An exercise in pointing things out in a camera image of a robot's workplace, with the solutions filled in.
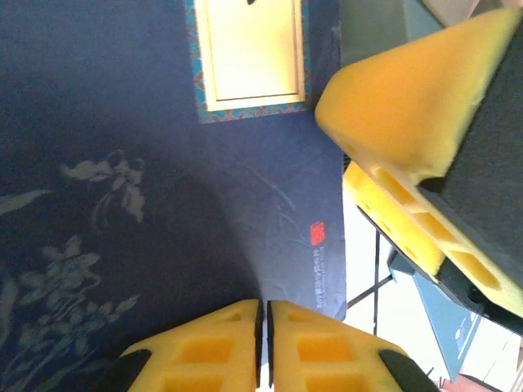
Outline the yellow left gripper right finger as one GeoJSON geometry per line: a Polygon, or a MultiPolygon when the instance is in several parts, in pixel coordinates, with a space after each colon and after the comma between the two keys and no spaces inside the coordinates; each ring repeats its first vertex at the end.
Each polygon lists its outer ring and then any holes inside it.
{"type": "Polygon", "coordinates": [[[275,391],[437,391],[399,346],[289,301],[267,303],[275,391]]]}

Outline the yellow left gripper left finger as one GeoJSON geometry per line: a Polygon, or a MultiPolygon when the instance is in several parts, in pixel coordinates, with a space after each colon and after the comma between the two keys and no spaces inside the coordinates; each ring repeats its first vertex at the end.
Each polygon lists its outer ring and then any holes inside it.
{"type": "Polygon", "coordinates": [[[243,300],[128,347],[103,391],[254,391],[260,386],[263,302],[243,300]]]}

